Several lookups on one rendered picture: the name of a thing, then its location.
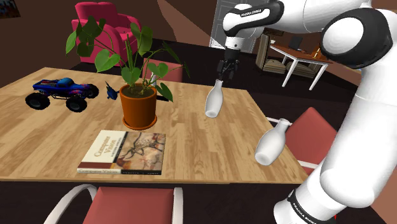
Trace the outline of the grey door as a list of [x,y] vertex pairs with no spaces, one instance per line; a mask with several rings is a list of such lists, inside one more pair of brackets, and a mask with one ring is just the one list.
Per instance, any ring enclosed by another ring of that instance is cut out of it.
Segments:
[[[225,48],[226,36],[222,28],[223,18],[236,4],[250,4],[251,6],[257,6],[267,2],[269,2],[269,0],[217,0],[209,46],[213,48]],[[263,29],[256,29],[255,32],[256,33],[253,34],[253,37],[245,40],[241,49],[242,52],[257,54],[258,45],[260,44],[260,36]]]

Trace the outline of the striped wooden chair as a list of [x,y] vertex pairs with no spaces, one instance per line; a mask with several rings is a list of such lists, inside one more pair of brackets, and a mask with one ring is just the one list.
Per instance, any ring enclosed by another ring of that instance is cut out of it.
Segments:
[[[288,62],[284,65],[278,60],[268,59],[270,36],[262,34],[258,42],[259,48],[255,63],[260,70],[279,74],[284,74],[286,71],[290,70],[292,62]],[[321,64],[309,64],[306,66],[299,62],[293,70],[293,74],[307,78],[314,78],[321,68]]]

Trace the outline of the white bottle vase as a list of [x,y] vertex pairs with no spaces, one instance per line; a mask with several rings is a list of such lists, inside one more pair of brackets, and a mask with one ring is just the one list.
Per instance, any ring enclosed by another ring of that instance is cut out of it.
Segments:
[[290,126],[287,119],[281,118],[278,124],[261,137],[254,157],[261,165],[271,165],[281,154],[286,142],[286,130]]
[[205,103],[205,115],[209,118],[216,118],[221,110],[223,104],[223,82],[216,80],[214,87],[209,92]]

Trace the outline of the brown desk with white legs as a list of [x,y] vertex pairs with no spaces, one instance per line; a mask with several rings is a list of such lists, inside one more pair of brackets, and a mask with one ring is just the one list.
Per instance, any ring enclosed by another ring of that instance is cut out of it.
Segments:
[[270,48],[277,51],[278,53],[281,53],[284,55],[282,63],[284,64],[287,58],[290,58],[293,60],[293,63],[290,67],[290,70],[288,71],[283,83],[282,87],[285,87],[289,78],[293,74],[293,71],[295,70],[295,67],[299,62],[306,62],[309,64],[319,64],[321,65],[320,70],[317,72],[317,74],[314,77],[314,81],[312,82],[311,86],[309,87],[309,90],[312,90],[322,74],[326,71],[326,68],[328,67],[329,64],[332,64],[332,61],[326,60],[326,59],[320,59],[320,58],[315,58],[312,55],[306,54],[299,52],[297,50],[293,50],[290,48],[286,48],[283,46],[275,45],[275,41],[270,41]]

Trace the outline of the wooden table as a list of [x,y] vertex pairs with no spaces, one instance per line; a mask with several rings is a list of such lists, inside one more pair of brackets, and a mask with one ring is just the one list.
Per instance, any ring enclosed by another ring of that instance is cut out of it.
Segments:
[[[35,82],[68,77],[92,83],[100,93],[87,109],[74,113],[63,100],[38,111],[25,98]],[[152,132],[166,135],[162,173],[152,175],[80,174],[77,167],[101,130],[124,130],[120,101],[106,86],[120,88],[122,77],[44,67],[0,88],[0,181],[77,181],[143,183],[302,183],[307,174],[284,149],[269,166],[254,152],[271,124],[245,90],[224,88],[216,118],[204,113],[208,86],[168,82],[174,100],[157,102]]]

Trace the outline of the green plant in orange pot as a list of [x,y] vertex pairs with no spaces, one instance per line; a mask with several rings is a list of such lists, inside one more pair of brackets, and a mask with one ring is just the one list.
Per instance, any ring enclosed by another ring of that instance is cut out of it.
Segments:
[[164,83],[156,85],[155,82],[166,76],[171,69],[164,62],[155,64],[150,62],[154,54],[166,51],[177,62],[181,62],[175,52],[167,43],[159,50],[152,51],[153,31],[144,26],[139,28],[131,23],[132,37],[137,41],[137,51],[132,53],[130,41],[125,40],[127,59],[98,40],[105,32],[106,20],[98,22],[93,16],[89,16],[83,25],[78,23],[77,28],[69,35],[66,43],[66,53],[76,48],[80,57],[89,57],[97,46],[101,51],[96,54],[94,64],[97,72],[107,71],[119,64],[121,75],[126,84],[120,88],[119,95],[123,109],[123,123],[133,130],[145,130],[152,127],[156,121],[157,94],[161,94],[169,101],[173,101],[172,92]]

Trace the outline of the small blue figure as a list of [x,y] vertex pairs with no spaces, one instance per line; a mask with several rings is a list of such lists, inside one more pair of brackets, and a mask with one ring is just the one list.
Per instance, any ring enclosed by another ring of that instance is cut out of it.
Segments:
[[113,89],[108,82],[106,82],[106,89],[107,89],[107,98],[112,100],[117,100],[118,94],[120,91],[116,91]]

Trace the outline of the book with cave painting cover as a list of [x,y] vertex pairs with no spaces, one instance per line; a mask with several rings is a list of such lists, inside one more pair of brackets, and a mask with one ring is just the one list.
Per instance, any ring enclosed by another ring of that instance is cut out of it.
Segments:
[[165,134],[101,130],[78,173],[161,175]]

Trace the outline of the blue toy monster truck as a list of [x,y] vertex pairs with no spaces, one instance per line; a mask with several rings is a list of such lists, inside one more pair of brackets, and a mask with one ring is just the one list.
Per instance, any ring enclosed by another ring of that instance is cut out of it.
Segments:
[[98,96],[99,89],[93,84],[76,84],[71,78],[41,80],[33,86],[36,93],[25,98],[26,104],[32,109],[43,110],[50,105],[49,96],[54,99],[65,99],[69,110],[80,113],[87,108],[86,98]]

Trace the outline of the red chair with white frame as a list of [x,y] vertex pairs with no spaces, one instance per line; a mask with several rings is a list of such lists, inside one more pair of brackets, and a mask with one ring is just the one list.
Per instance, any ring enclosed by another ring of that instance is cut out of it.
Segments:
[[183,224],[181,188],[96,188],[89,184],[65,194],[43,224],[57,224],[83,190],[88,190],[92,198],[83,224]]
[[309,107],[291,125],[279,121],[285,130],[286,146],[310,175],[327,155],[337,131],[315,110]]
[[[154,63],[156,66],[159,65],[159,63],[167,64],[169,72],[163,78],[160,78],[160,80],[174,81],[174,82],[182,82],[183,81],[184,68],[182,67],[181,64],[165,62],[165,61],[156,60],[156,59],[150,59],[149,62]],[[145,76],[146,79],[151,78],[152,72],[146,68],[146,65],[143,65],[143,71],[141,73],[141,77],[143,77],[144,74],[146,75]]]

